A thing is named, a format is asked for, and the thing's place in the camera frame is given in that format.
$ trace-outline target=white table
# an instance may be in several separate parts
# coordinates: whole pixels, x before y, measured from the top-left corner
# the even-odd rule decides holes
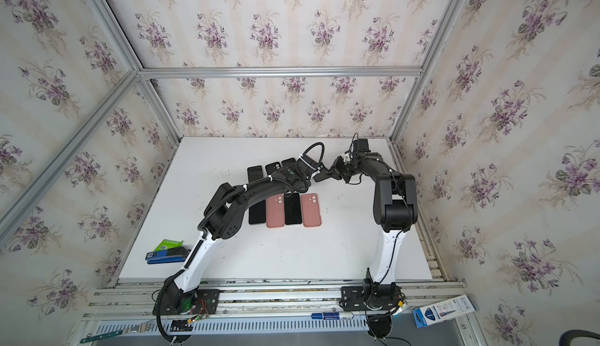
[[[185,137],[177,150],[156,199],[131,248],[119,282],[159,282],[181,263],[146,264],[146,252],[163,239],[196,242],[198,223],[219,185],[248,182],[247,168],[298,157],[311,144],[325,144],[323,162],[330,166],[348,150],[346,138],[204,138]],[[369,139],[371,151],[395,166],[385,139]],[[319,148],[310,153],[318,160]],[[380,226],[373,220],[373,181],[343,180],[312,183],[319,196],[322,225],[286,225],[268,229],[248,224],[215,253],[203,279],[363,279],[375,253]],[[397,281],[431,279],[419,237],[413,227],[400,247]]]

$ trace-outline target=metal panel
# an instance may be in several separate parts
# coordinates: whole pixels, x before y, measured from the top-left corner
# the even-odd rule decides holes
[[[167,138],[171,144],[173,146],[178,146],[183,135],[175,126],[175,122],[171,118],[171,115],[169,115],[160,96],[157,94],[152,84],[150,84],[150,81],[139,80],[137,85],[144,99],[147,101],[150,110],[152,110],[154,117],[160,122],[164,131],[167,132]]]
[[[127,37],[123,33],[121,26],[119,26],[119,23],[106,0],[86,1],[88,2],[90,10],[94,13],[96,20],[100,24],[100,27],[109,37],[110,43],[115,48],[119,57],[121,57],[124,65],[127,66],[127,70],[141,69],[142,64],[140,63],[138,56],[129,44]]]
[[[142,79],[242,77],[383,77],[421,75],[419,66],[257,67],[257,68],[146,68]]]
[[[415,108],[416,101],[425,82],[429,80],[433,67],[443,52],[443,47],[446,44],[448,36],[454,27],[454,22],[467,0],[449,0],[442,14],[442,18],[438,23],[438,28],[427,47],[425,60],[423,61],[423,73],[419,79],[413,84],[409,96],[406,98],[404,105],[400,111],[400,117],[396,120],[396,124],[392,130],[392,141],[397,142],[400,138],[401,130],[406,127],[410,114]]]
[[[129,72],[112,89],[110,94],[96,108],[94,113],[79,130],[67,141],[49,164],[39,172],[35,180],[25,189],[23,194],[15,201],[0,219],[0,245],[13,235],[24,217],[46,195],[63,170],[71,163],[73,158],[81,151],[85,144],[92,138],[94,132],[104,122],[106,116],[123,99],[136,82],[136,72]]]

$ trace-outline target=wall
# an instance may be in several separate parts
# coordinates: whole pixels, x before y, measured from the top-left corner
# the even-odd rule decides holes
[[[418,66],[447,2],[108,1],[145,67]],[[170,115],[188,136],[386,136],[412,79],[157,84]],[[315,113],[322,121],[313,119]]]
[[[401,134],[491,345],[600,332],[600,0],[467,0]]]
[[[126,73],[84,0],[3,0],[0,215]],[[172,147],[133,90],[0,248],[3,342],[63,344],[110,284]]]

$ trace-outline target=cardboard box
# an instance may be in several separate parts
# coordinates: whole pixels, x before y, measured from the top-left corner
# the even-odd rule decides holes
[[[423,328],[455,317],[475,312],[473,304],[466,295],[447,299],[432,305],[413,310],[416,327]]]

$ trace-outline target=blue marker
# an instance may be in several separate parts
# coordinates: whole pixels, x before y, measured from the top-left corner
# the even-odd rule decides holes
[[[352,319],[352,317],[352,312],[321,312],[311,315],[313,320],[340,320]]]

